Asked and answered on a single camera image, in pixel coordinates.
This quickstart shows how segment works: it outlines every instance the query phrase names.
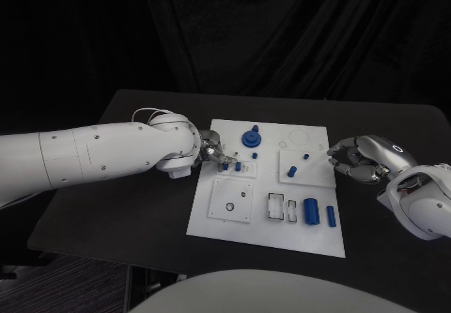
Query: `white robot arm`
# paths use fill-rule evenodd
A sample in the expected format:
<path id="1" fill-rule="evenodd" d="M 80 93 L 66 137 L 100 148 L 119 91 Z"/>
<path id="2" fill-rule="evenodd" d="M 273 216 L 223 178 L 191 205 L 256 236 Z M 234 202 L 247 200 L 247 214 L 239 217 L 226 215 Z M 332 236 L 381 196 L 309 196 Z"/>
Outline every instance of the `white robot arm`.
<path id="1" fill-rule="evenodd" d="M 113 179 L 154 165 L 170 178 L 211 160 L 236 163 L 220 151 L 219 135 L 197 131 L 180 114 L 148 125 L 129 122 L 0 136 L 0 208 L 15 199 L 64 186 Z"/>
<path id="2" fill-rule="evenodd" d="M 342 149 L 353 165 L 331 158 L 335 171 L 367 184 L 390 180 L 377 200 L 401 226 L 425 240 L 451 237 L 451 166 L 417 165 L 406 150 L 374 135 L 341 140 L 327 154 Z"/>

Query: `black table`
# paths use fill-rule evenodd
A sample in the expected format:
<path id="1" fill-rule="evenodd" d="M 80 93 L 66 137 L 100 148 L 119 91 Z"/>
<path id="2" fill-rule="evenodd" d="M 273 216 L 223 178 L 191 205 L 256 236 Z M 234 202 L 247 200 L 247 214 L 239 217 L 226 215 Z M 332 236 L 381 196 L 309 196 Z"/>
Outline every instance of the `black table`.
<path id="1" fill-rule="evenodd" d="M 449 162 L 451 128 L 432 106 L 227 97 L 121 90 L 99 123 L 129 121 L 135 109 L 185 115 L 198 129 L 211 119 L 324 126 L 328 141 L 363 134 L 390 138 L 420 164 Z M 148 112 L 138 114 L 145 122 Z M 31 249 L 198 275 L 266 269 L 337 282 L 420 312 L 451 307 L 451 240 L 423 241 L 376 201 L 384 184 L 335 175 L 347 258 L 187 236 L 198 169 L 170 179 L 148 172 L 57 191 L 28 239 Z"/>

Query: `white cable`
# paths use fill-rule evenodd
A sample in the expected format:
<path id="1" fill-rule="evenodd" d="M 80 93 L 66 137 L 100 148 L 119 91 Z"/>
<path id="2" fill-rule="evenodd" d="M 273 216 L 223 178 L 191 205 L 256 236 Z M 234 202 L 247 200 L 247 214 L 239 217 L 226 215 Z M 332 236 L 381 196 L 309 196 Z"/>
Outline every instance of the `white cable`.
<path id="1" fill-rule="evenodd" d="M 168 111 L 168 110 L 161 110 L 161 109 L 154 109 L 154 108 L 141 108 L 138 109 L 132 116 L 131 116 L 131 121 L 133 121 L 133 115 L 136 114 L 136 112 L 142 111 L 142 110 L 152 110 L 152 111 L 157 111 L 157 112 L 162 112 L 162 113 L 168 113 L 168 114 L 174 114 L 174 112 Z"/>
<path id="2" fill-rule="evenodd" d="M 40 192 L 37 192 L 36 194 L 30 194 L 28 196 L 25 196 L 24 198 L 20 198 L 18 200 L 14 200 L 12 202 L 8 202 L 8 204 L 5 204 L 2 207 L 0 207 L 0 210 L 10 207 L 11 205 L 18 204 L 20 202 L 24 202 L 27 199 L 31 199 L 38 194 L 40 194 Z"/>

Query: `robotic hand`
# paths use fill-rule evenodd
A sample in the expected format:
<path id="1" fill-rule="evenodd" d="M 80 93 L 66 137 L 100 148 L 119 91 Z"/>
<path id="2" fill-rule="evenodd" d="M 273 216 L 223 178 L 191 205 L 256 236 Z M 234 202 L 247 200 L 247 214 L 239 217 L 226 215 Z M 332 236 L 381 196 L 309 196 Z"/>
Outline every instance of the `robotic hand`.
<path id="1" fill-rule="evenodd" d="M 334 158 L 328 162 L 361 183 L 377 184 L 387 178 L 390 182 L 377 200 L 403 227 L 425 240 L 451 237 L 451 166 L 417 165 L 406 150 L 374 135 L 341 140 L 327 154 L 332 156 L 345 149 L 353 165 Z"/>
<path id="2" fill-rule="evenodd" d="M 0 208 L 27 195 L 146 171 L 190 175 L 203 161 L 236 163 L 223 155 L 219 134 L 197 130 L 167 110 L 146 124 L 133 122 L 0 136 Z"/>

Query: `black background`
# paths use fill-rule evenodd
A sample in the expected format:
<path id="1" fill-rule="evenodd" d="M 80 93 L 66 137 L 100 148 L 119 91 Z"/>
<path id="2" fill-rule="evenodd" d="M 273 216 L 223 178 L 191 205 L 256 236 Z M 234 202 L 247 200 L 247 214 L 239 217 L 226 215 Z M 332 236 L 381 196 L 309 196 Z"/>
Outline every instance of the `black background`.
<path id="1" fill-rule="evenodd" d="M 123 88 L 432 104 L 449 116 L 449 13 L 445 0 L 2 1 L 0 134 L 96 123 Z M 51 196 L 0 211 L 0 262 L 36 261 L 25 239 Z"/>

